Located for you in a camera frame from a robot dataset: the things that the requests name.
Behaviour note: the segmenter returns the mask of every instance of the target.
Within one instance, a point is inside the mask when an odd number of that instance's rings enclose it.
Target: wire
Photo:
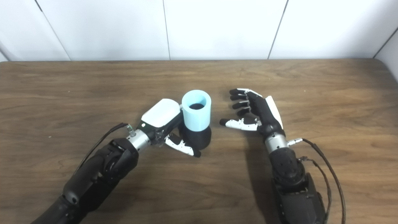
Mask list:
[[[326,209],[325,222],[324,222],[324,224],[326,224],[326,223],[328,222],[329,213],[330,213],[330,207],[331,207],[331,205],[332,205],[332,191],[331,191],[331,189],[330,189],[329,180],[328,180],[328,178],[327,178],[325,172],[322,170],[322,168],[318,165],[318,163],[317,163],[315,160],[309,159],[309,158],[306,157],[306,156],[300,157],[299,160],[301,160],[301,161],[312,161],[312,163],[313,163],[316,167],[318,167],[319,171],[321,171],[322,175],[324,176],[325,183],[326,183],[326,188],[327,188],[327,190],[328,190],[328,208]]]
[[[339,190],[339,194],[340,194],[340,200],[341,200],[341,224],[345,224],[345,200],[344,200],[344,194],[343,194],[343,190],[341,189],[341,185],[339,182],[339,179],[336,176],[336,173],[334,172],[332,166],[330,165],[328,159],[325,157],[325,155],[322,153],[322,151],[320,150],[320,148],[318,148],[318,146],[312,142],[310,142],[307,139],[302,139],[304,142],[308,143],[311,145],[311,147],[322,157],[322,159],[325,161],[326,165],[328,166],[330,172],[333,175],[334,181],[336,182],[337,188]]]
[[[105,133],[99,140],[98,142],[90,149],[90,151],[88,151],[88,153],[86,154],[86,156],[82,159],[82,161],[80,162],[80,164],[78,165],[77,169],[75,170],[75,172],[73,173],[73,175],[76,174],[76,172],[84,165],[84,163],[87,161],[88,157],[93,153],[93,151],[96,149],[96,147],[98,147],[101,142],[108,137],[108,135],[114,131],[116,131],[117,129],[120,129],[122,127],[125,127],[129,124],[127,123],[120,123],[118,125],[116,125],[115,127],[111,128],[107,133]]]

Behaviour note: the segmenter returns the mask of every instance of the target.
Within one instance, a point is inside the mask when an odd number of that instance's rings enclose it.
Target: robotic hand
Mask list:
[[[286,141],[285,131],[278,109],[271,96],[246,88],[230,91],[231,100],[243,100],[232,106],[242,108],[238,116],[251,113],[256,118],[221,119],[228,128],[258,131],[269,153],[272,165],[273,190],[279,217],[284,224],[323,224],[327,219],[321,195],[316,191],[309,173],[305,172],[302,159],[296,158],[289,147],[302,139]]]
[[[137,166],[139,154],[150,145],[161,146],[166,143],[178,151],[200,157],[199,150],[193,149],[171,133],[182,125],[183,112],[180,105],[174,100],[162,99],[142,116],[135,131],[126,123],[110,129],[82,160],[57,201],[32,224],[80,223]],[[107,135],[121,127],[127,127],[129,136],[113,139],[88,159]]]

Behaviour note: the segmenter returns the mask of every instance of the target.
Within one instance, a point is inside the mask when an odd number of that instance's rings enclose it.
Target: white wall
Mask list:
[[[398,32],[391,37],[376,58],[384,62],[398,81]]]
[[[267,59],[286,0],[164,0],[171,60]]]
[[[12,61],[372,58],[398,27],[397,0],[37,1],[0,0]]]
[[[0,52],[0,62],[2,62],[2,61],[8,61],[8,60],[7,60],[6,57]]]
[[[169,60],[162,0],[37,1],[72,60]]]
[[[34,0],[0,0],[0,50],[12,61],[69,60]]]
[[[398,27],[397,0],[291,0],[270,59],[371,58]]]

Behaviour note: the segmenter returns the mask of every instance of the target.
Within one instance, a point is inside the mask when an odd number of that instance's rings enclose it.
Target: wood grain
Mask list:
[[[110,127],[137,124],[161,98],[180,102],[192,89],[213,101],[202,157],[146,149],[83,223],[277,223],[261,138],[218,124],[236,117],[228,91],[237,87],[272,95],[287,137],[321,147],[341,181],[347,223],[396,223],[398,88],[374,59],[1,63],[0,223],[33,221]],[[310,147],[294,149],[326,169]],[[326,199],[321,174],[306,169]],[[334,183],[332,193],[329,223],[339,223]]]

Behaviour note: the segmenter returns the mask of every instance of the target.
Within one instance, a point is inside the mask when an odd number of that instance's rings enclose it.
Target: prosthetic hand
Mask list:
[[[273,190],[279,217],[284,224],[323,224],[325,208],[321,195],[316,191],[302,160],[296,158],[289,147],[300,140],[286,141],[285,131],[278,109],[271,96],[265,99],[245,88],[230,91],[231,100],[243,100],[232,106],[242,108],[238,116],[253,114],[256,118],[221,119],[228,128],[258,131],[269,153],[272,165]]]
[[[191,156],[200,157],[180,137],[171,133],[183,124],[183,112],[179,104],[162,99],[141,118],[134,131],[129,124],[121,123],[107,132],[83,159],[78,169],[64,186],[61,196],[32,224],[77,224],[96,210],[108,197],[121,179],[137,166],[139,154],[150,145],[163,145]],[[127,127],[129,136],[113,139],[99,149],[103,139],[111,132]]]

